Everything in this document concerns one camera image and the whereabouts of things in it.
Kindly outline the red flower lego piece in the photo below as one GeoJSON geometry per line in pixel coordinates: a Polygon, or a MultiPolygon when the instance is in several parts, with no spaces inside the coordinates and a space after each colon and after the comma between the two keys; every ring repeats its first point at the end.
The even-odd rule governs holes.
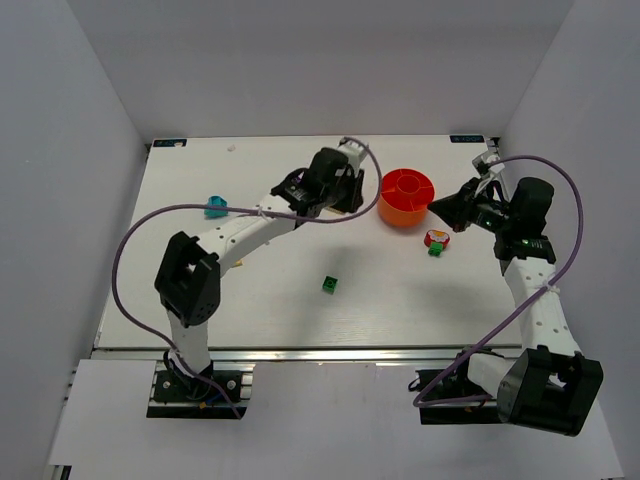
{"type": "Polygon", "coordinates": [[[424,244],[430,247],[432,244],[438,243],[446,247],[450,241],[450,235],[441,230],[429,230],[424,237],[424,244]]]}

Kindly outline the green lego brick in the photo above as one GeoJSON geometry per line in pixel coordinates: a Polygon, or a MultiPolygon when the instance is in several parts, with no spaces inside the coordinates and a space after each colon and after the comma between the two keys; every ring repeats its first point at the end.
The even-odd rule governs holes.
{"type": "Polygon", "coordinates": [[[338,279],[332,276],[326,276],[322,283],[322,291],[328,294],[334,294],[337,288],[338,279]]]}
{"type": "Polygon", "coordinates": [[[444,251],[444,244],[439,242],[432,242],[428,248],[428,254],[430,256],[438,257],[444,251]]]}

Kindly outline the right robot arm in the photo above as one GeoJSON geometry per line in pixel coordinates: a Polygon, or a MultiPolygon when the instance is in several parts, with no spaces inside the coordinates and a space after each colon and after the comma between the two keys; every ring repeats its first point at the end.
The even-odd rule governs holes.
{"type": "Polygon", "coordinates": [[[556,257],[543,230],[553,196],[553,186],[538,178],[521,179],[510,199],[497,182],[473,178],[429,205],[454,232],[476,225],[494,234],[522,352],[509,361],[488,346],[465,348],[458,366],[426,384],[423,409],[492,400],[503,423],[571,437],[581,432],[604,373],[574,340],[552,283],[556,257]]]}

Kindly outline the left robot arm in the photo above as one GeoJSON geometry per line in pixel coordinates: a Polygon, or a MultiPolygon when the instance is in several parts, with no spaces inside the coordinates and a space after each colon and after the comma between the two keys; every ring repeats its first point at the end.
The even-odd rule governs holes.
{"type": "Polygon", "coordinates": [[[256,205],[212,230],[178,232],[165,250],[154,287],[168,312],[174,368],[191,377],[210,369],[207,321],[221,301],[221,279],[245,256],[294,231],[326,207],[346,213],[363,204],[365,150],[352,141],[324,147],[311,164],[290,172],[256,205]]]}

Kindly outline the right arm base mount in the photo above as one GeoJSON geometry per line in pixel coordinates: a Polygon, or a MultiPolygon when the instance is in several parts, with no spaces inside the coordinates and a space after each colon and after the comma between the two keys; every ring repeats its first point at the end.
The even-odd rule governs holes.
{"type": "Polygon", "coordinates": [[[424,426],[499,425],[497,403],[459,368],[448,374],[422,399],[419,408],[424,426]]]}

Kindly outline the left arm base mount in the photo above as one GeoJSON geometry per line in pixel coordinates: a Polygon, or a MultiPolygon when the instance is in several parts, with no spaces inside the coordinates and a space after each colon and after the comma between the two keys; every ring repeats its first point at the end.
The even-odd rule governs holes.
{"type": "Polygon", "coordinates": [[[206,382],[184,374],[165,352],[157,366],[146,417],[151,419],[239,420],[251,396],[252,374],[240,370],[216,370],[211,364],[202,373],[215,381],[229,398],[206,382]]]}

